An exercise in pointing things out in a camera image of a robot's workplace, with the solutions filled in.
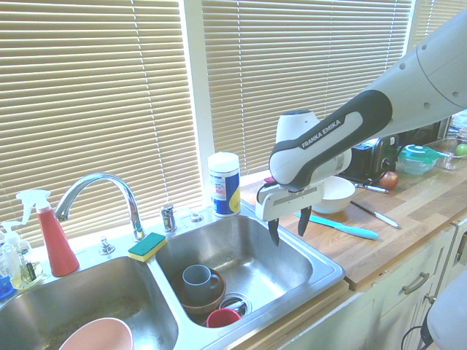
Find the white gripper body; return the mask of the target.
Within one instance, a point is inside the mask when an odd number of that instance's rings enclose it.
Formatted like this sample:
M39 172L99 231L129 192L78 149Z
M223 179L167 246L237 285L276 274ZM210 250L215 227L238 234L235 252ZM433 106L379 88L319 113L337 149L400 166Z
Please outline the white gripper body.
M311 183L298 192L291 192L271 182L264 184L257 192L255 214L263 221L272 221L313 206L323 197L324 181Z

